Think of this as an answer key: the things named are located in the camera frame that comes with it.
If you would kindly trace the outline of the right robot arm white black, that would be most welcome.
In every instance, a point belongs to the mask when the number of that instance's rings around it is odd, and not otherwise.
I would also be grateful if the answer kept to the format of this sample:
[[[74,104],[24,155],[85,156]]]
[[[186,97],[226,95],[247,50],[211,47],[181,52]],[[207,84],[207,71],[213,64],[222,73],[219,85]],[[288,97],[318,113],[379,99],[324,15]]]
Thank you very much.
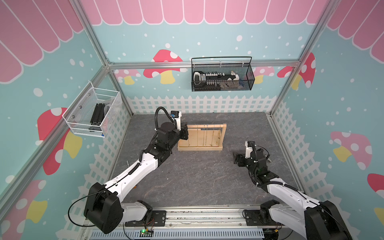
[[[269,152],[255,144],[245,143],[245,153],[234,152],[234,164],[248,169],[252,183],[282,201],[261,205],[264,223],[280,223],[307,240],[350,240],[350,234],[338,208],[330,201],[319,201],[287,184],[268,169]]]

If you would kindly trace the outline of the wooden jewelry display stand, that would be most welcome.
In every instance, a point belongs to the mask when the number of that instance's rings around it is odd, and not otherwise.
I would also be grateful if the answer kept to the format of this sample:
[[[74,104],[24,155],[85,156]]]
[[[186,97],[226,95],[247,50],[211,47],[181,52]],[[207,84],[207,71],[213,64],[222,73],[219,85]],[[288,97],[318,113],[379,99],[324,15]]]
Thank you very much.
[[[187,125],[189,137],[180,140],[179,151],[222,151],[226,124]]]

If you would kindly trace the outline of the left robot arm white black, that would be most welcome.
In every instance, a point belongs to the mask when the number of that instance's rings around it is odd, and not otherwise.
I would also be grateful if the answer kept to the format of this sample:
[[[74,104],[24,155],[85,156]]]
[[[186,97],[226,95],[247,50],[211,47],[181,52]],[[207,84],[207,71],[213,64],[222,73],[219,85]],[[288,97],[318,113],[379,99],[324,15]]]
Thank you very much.
[[[154,222],[153,208],[144,201],[123,203],[128,193],[148,174],[156,170],[172,154],[179,140],[188,139],[187,123],[182,112],[168,112],[164,107],[155,111],[155,134],[149,145],[130,167],[110,181],[93,184],[87,196],[84,217],[104,234],[119,225],[136,222],[145,227]]]

